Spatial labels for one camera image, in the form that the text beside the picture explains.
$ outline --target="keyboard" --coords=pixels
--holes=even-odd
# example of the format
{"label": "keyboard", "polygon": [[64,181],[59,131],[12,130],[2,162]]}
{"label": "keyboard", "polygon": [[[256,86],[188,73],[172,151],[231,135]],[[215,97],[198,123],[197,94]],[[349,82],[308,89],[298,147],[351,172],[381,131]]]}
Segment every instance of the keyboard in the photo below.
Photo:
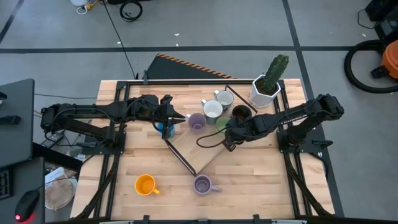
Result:
{"label": "keyboard", "polygon": [[0,170],[0,200],[11,197],[11,191],[11,177],[9,170]]}

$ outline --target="orange and black striped tape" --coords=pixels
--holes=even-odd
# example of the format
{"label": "orange and black striped tape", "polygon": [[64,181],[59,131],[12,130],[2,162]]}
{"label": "orange and black striped tape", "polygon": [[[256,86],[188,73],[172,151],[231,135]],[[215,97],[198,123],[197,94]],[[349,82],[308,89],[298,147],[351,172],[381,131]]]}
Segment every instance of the orange and black striped tape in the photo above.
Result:
{"label": "orange and black striped tape", "polygon": [[157,54],[156,57],[166,58],[166,59],[172,60],[172,61],[174,61],[174,62],[178,62],[178,63],[181,63],[181,64],[183,64],[183,65],[190,66],[190,67],[192,67],[192,68],[197,68],[197,69],[203,70],[204,72],[208,72],[208,73],[212,73],[212,74],[214,74],[214,75],[218,75],[219,77],[223,77],[223,78],[233,78],[233,79],[235,79],[235,77],[232,77],[231,75],[226,75],[226,74],[224,74],[224,73],[217,72],[217,71],[211,70],[211,69],[209,69],[209,68],[205,68],[205,67],[200,66],[200,65],[195,65],[194,63],[186,62],[186,61],[184,61],[184,60],[180,60],[180,59],[178,59],[178,58],[171,57],[171,56],[168,56],[168,55],[166,55],[166,54]]}

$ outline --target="cactus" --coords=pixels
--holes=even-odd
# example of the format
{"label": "cactus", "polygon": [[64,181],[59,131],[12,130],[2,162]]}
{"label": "cactus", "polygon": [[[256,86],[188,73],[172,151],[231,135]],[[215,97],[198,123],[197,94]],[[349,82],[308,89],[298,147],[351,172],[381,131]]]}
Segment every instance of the cactus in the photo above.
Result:
{"label": "cactus", "polygon": [[284,73],[288,63],[289,56],[282,54],[276,56],[269,65],[265,77],[256,82],[257,90],[262,94],[273,95],[276,91],[276,83]]}

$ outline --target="orange mug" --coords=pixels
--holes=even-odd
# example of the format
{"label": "orange mug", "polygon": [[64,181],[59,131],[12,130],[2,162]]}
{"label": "orange mug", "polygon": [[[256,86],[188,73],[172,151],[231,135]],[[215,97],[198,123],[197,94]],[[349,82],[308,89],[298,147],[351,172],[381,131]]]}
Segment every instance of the orange mug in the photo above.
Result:
{"label": "orange mug", "polygon": [[154,177],[149,174],[139,176],[136,180],[135,188],[136,192],[143,196],[150,195],[152,192],[160,194],[160,191],[156,189]]}

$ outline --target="black mug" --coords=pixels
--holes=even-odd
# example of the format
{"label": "black mug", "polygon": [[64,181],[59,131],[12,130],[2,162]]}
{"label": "black mug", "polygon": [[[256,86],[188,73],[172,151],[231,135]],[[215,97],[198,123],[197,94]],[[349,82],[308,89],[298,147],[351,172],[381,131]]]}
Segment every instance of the black mug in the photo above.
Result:
{"label": "black mug", "polygon": [[244,105],[235,106],[231,112],[231,118],[239,118],[243,121],[247,118],[251,118],[251,115],[251,110]]}

